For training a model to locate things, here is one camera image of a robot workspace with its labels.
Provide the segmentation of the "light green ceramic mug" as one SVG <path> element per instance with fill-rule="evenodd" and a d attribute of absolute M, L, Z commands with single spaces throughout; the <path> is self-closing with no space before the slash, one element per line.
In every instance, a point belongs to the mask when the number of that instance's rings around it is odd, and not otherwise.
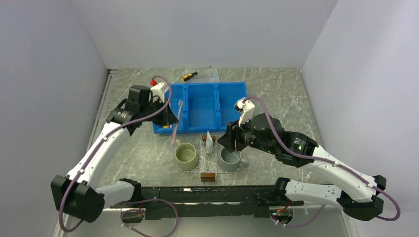
<path fill-rule="evenodd" d="M 176 164 L 183 171 L 194 169 L 199 161 L 197 150 L 191 143 L 181 143 L 176 140 L 177 147 L 175 149 Z"/>

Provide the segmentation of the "blue three-compartment plastic bin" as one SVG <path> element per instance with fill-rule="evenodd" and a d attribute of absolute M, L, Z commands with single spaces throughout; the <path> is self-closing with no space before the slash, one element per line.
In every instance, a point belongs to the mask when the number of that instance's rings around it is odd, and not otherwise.
<path fill-rule="evenodd" d="M 178 134 L 226 131 L 227 124 L 241 115 L 235 103 L 248 95 L 245 82 L 173 83 L 171 88 L 174 114 L 178 102 L 183 102 Z"/>

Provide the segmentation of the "grey ceramic mug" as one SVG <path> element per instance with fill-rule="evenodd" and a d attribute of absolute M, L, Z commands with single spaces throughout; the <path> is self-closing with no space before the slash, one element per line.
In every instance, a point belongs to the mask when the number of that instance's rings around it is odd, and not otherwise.
<path fill-rule="evenodd" d="M 242 158 L 240 151 L 229 152 L 222 148 L 218 157 L 218 166 L 226 172 L 234 172 L 239 168 L 248 167 L 249 161 Z"/>

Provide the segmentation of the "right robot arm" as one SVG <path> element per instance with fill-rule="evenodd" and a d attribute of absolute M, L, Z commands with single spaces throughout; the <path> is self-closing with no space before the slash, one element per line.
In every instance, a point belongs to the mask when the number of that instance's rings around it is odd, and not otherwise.
<path fill-rule="evenodd" d="M 370 221 L 382 214 L 384 201 L 378 197 L 378 191 L 368 185 L 384 189 L 386 179 L 383 176 L 365 175 L 352 168 L 344 170 L 342 163 L 310 137 L 286 131 L 276 118 L 271 122 L 284 146 L 274 136 L 265 114 L 255 116 L 242 126 L 238 121 L 228 123 L 226 132 L 217 142 L 230 152 L 251 147 L 269 153 L 285 165 L 317 172 L 330 181 L 330 184 L 306 184 L 280 177 L 272 192 L 275 203 L 317 202 L 339 208 L 361 221 Z"/>

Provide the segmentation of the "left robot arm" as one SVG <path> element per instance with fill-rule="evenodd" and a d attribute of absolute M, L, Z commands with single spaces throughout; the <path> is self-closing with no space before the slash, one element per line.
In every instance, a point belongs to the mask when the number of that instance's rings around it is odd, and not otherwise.
<path fill-rule="evenodd" d="M 68 214 L 92 223 L 102 210 L 124 202 L 136 207 L 142 201 L 141 184 L 131 179 L 99 187 L 99 179 L 116 151 L 144 121 L 163 126 L 178 123 L 170 109 L 172 87 L 164 82 L 148 88 L 134 85 L 107 116 L 106 123 L 82 160 L 67 175 L 51 181 L 51 191 L 59 221 Z"/>

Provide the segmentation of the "clear toothbrush holder brown ends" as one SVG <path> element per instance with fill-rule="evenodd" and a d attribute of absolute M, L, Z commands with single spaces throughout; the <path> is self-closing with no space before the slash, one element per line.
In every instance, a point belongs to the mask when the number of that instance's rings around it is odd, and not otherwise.
<path fill-rule="evenodd" d="M 203 183 L 215 182 L 216 178 L 216 147 L 214 136 L 209 133 L 202 136 L 200 143 L 200 179 Z"/>

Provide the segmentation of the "white teal toothpaste tube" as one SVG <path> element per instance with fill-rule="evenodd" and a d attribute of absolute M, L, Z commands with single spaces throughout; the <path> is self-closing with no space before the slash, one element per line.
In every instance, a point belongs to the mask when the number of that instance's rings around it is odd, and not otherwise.
<path fill-rule="evenodd" d="M 214 150 L 214 141 L 209 131 L 206 134 L 205 151 L 206 154 L 211 156 Z"/>

